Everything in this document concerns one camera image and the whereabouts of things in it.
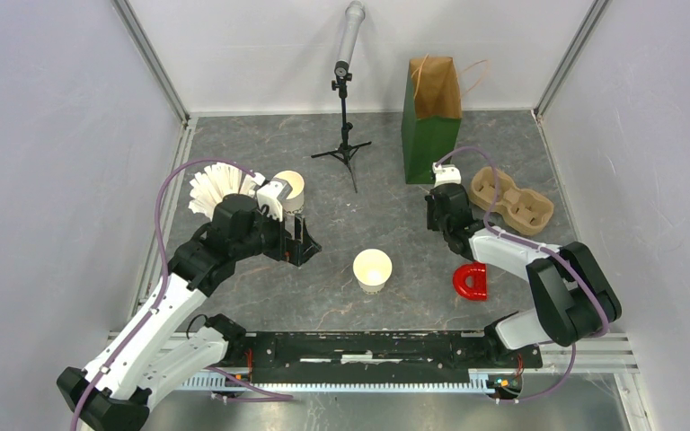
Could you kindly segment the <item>white paper coffee cup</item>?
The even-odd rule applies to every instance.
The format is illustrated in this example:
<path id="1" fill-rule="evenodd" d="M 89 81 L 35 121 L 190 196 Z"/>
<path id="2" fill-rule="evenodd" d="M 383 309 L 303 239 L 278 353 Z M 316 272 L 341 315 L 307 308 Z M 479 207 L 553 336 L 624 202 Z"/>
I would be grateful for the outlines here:
<path id="1" fill-rule="evenodd" d="M 353 260 L 353 274 L 360 288 L 369 295 L 380 292 L 393 273 L 391 258 L 379 249 L 361 251 Z"/>

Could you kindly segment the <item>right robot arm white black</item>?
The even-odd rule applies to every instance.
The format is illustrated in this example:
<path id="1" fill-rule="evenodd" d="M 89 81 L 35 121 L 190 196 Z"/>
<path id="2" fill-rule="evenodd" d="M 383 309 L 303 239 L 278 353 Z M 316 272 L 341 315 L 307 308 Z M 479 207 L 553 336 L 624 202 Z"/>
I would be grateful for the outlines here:
<path id="1" fill-rule="evenodd" d="M 485 330 L 482 352 L 505 366 L 519 349 L 541 343 L 568 347 L 600 337 L 622 315 L 622 305 L 587 245 L 537 243 L 473 216 L 464 187 L 443 184 L 425 197 L 427 225 L 448 248 L 470 261 L 491 265 L 526 281 L 534 306 L 501 318 Z"/>

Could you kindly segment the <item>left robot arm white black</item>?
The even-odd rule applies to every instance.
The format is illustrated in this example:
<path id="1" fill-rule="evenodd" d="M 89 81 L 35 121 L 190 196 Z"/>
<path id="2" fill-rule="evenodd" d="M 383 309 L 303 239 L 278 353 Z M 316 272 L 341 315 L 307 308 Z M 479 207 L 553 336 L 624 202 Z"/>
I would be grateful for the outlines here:
<path id="1" fill-rule="evenodd" d="M 245 357 L 242 329 L 221 315 L 164 356 L 171 335 L 230 278 L 237 262 L 258 255 L 302 266 L 321 249 L 296 215 L 293 232 L 254 198 L 231 194 L 216 205 L 210 222 L 182 244 L 166 273 L 124 330 L 83 368 L 66 368 L 57 379 L 71 427 L 139 430 L 150 412 L 194 374 Z"/>

